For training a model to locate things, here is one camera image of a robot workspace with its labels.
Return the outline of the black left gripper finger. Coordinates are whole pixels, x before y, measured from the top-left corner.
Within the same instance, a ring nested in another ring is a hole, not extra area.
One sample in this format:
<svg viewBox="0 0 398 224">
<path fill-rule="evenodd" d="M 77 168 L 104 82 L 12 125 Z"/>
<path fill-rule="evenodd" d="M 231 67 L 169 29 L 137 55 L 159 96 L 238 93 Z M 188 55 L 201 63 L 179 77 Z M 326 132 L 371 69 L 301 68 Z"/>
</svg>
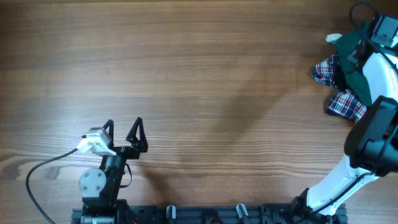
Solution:
<svg viewBox="0 0 398 224">
<path fill-rule="evenodd" d="M 109 119 L 103 125 L 104 132 L 106 132 L 107 138 L 109 139 L 108 147 L 114 146 L 114 121 Z"/>
<path fill-rule="evenodd" d="M 126 141 L 131 143 L 131 146 L 139 152 L 147 152 L 148 142 L 144 132 L 143 120 L 137 117 L 128 135 Z"/>
</svg>

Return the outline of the green cloth garment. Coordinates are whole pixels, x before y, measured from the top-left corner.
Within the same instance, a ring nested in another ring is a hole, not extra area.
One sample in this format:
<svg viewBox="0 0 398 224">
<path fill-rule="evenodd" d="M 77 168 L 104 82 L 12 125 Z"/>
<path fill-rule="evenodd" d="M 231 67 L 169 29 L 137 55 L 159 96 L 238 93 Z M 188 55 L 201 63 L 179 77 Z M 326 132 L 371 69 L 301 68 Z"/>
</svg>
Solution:
<svg viewBox="0 0 398 224">
<path fill-rule="evenodd" d="M 359 98 L 365 106 L 371 106 L 369 84 L 360 67 L 363 53 L 357 53 L 358 45 L 362 44 L 361 34 L 365 34 L 369 22 L 364 22 L 359 30 L 347 32 L 334 44 L 338 53 L 338 68 L 336 69 L 335 83 L 341 90 L 349 89 Z"/>
</svg>

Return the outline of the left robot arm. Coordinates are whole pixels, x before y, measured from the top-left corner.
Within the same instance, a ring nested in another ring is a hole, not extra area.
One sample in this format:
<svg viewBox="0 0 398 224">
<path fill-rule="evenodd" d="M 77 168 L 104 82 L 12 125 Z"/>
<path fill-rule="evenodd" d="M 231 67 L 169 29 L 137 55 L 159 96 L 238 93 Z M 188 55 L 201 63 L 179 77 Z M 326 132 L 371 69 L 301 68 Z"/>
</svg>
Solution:
<svg viewBox="0 0 398 224">
<path fill-rule="evenodd" d="M 80 177 L 83 208 L 72 211 L 72 223 L 139 223 L 127 200 L 118 199 L 118 193 L 120 189 L 128 187 L 121 183 L 123 175 L 131 172 L 127 161 L 138 159 L 140 154 L 148 150 L 141 118 L 134 122 L 126 141 L 130 145 L 114 145 L 114 121 L 111 119 L 102 127 L 91 128 L 82 136 L 76 148 L 101 156 L 102 160 L 97 169 L 88 169 Z"/>
</svg>

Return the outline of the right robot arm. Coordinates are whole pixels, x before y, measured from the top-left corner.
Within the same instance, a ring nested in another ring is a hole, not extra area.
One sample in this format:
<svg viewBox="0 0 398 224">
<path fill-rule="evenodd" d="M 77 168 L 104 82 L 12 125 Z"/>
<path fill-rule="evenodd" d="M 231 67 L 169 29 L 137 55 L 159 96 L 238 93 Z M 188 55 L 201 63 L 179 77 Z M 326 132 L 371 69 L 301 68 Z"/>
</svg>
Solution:
<svg viewBox="0 0 398 224">
<path fill-rule="evenodd" d="M 294 198 L 290 219 L 325 223 L 361 187 L 397 172 L 397 101 L 378 96 L 347 135 L 344 152 L 323 180 Z"/>
</svg>

